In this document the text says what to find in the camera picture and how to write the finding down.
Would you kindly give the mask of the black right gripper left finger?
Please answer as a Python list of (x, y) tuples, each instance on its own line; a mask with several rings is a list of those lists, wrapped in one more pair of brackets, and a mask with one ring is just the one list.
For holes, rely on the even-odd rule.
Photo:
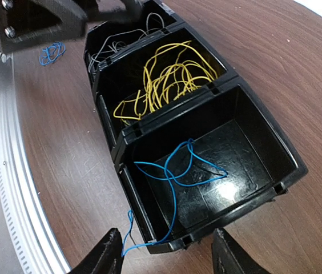
[(111, 228), (69, 274), (121, 274), (122, 248), (123, 243), (119, 230)]

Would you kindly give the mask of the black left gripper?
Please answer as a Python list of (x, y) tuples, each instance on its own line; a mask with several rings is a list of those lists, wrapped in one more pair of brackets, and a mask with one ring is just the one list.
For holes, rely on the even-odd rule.
[(54, 37), (82, 37), (89, 22), (130, 23), (142, 14), (141, 1), (101, 11), (75, 1), (0, 1), (0, 51), (11, 53), (42, 45)]

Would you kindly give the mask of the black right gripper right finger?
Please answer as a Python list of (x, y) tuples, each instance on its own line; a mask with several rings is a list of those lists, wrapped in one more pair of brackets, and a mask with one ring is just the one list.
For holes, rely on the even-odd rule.
[(269, 274), (224, 228), (213, 232), (212, 261), (214, 273)]

